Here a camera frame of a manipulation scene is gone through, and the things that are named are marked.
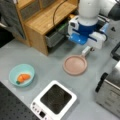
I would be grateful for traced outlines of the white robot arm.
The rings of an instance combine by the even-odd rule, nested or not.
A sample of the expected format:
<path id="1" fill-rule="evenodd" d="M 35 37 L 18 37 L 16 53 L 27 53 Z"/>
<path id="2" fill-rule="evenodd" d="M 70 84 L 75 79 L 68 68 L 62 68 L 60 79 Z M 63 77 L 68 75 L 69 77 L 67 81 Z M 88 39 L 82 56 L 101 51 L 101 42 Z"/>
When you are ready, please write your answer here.
<path id="1" fill-rule="evenodd" d="M 117 0 L 80 0 L 78 14 L 68 24 L 68 38 L 80 45 L 101 49 L 107 39 L 102 30 L 97 30 L 98 16 L 114 21 L 120 20 L 120 2 Z"/>

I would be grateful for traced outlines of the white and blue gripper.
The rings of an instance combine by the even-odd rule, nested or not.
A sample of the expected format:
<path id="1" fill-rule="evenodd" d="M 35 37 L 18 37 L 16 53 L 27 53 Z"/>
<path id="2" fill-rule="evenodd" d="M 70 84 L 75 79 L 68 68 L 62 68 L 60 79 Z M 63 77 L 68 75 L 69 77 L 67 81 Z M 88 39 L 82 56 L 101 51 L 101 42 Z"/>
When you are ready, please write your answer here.
<path id="1" fill-rule="evenodd" d="M 80 45 L 101 49 L 107 36 L 103 31 L 97 30 L 97 21 L 82 24 L 79 17 L 75 16 L 68 24 L 68 39 Z"/>

